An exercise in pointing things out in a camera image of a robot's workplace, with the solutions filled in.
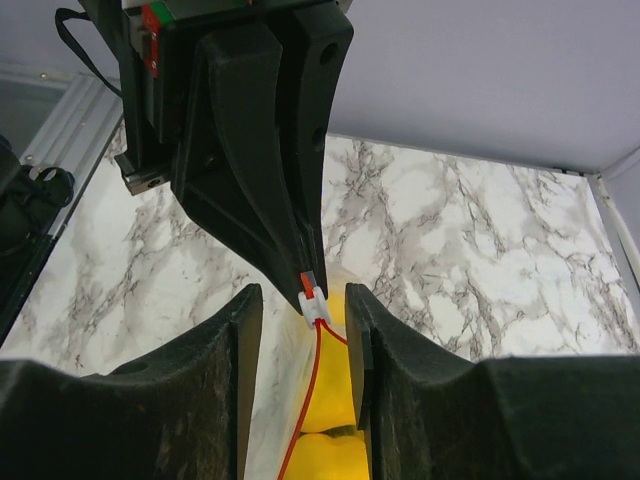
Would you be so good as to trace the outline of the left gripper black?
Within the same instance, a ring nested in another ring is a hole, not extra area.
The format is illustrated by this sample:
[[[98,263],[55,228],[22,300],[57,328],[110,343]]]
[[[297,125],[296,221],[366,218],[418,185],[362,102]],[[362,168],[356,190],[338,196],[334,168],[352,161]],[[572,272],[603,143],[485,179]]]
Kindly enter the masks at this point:
[[[92,22],[119,65],[133,195],[170,184],[199,227],[258,269],[294,308],[310,266],[286,186],[275,122],[283,48],[257,1],[85,1],[57,9]]]

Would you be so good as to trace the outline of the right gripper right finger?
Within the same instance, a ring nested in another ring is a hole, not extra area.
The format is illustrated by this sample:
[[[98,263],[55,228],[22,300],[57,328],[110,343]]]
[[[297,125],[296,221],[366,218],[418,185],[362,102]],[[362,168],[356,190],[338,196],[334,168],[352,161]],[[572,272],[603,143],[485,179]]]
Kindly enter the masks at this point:
[[[345,297],[353,404],[375,479],[635,479],[635,356],[465,360]]]

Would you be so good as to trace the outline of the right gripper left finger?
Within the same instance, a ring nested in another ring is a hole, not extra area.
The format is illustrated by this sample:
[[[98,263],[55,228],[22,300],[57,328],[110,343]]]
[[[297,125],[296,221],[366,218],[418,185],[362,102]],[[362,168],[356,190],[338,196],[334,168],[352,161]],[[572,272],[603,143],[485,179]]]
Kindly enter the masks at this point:
[[[1,364],[5,479],[240,479],[263,320],[251,284],[107,375]]]

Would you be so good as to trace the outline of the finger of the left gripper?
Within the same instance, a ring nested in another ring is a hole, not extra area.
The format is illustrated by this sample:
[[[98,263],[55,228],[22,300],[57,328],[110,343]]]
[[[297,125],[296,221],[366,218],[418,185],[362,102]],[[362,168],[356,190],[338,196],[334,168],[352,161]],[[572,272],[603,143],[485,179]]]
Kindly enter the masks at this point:
[[[282,12],[272,18],[271,28],[283,48],[276,95],[281,158],[303,245],[294,278],[311,271],[327,293],[321,227],[325,139],[354,29],[336,4]]]

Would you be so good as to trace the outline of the yellow orange fruit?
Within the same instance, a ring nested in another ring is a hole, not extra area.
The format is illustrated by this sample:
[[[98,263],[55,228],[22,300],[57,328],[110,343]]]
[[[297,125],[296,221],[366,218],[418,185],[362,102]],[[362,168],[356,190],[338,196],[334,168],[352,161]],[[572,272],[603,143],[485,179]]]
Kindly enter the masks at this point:
[[[313,331],[313,366],[301,409],[301,431],[324,433],[357,424],[346,331],[344,283],[325,294],[311,272],[301,275],[298,295]]]

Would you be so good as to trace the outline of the clear bag red zipper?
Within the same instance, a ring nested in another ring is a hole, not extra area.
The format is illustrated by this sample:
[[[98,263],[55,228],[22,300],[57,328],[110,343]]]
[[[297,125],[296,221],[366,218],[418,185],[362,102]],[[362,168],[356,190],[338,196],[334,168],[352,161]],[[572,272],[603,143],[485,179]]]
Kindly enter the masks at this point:
[[[251,418],[247,479],[367,479],[356,426],[345,322],[345,286],[329,271],[330,318],[315,325],[268,289]]]

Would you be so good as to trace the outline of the yellow bell pepper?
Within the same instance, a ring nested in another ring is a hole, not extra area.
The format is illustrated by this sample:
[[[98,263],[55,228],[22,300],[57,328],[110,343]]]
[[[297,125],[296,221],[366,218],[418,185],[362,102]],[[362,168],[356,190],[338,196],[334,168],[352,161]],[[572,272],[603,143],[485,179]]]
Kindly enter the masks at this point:
[[[354,435],[331,437],[320,433],[304,434],[295,443],[283,478],[369,479],[365,442]]]

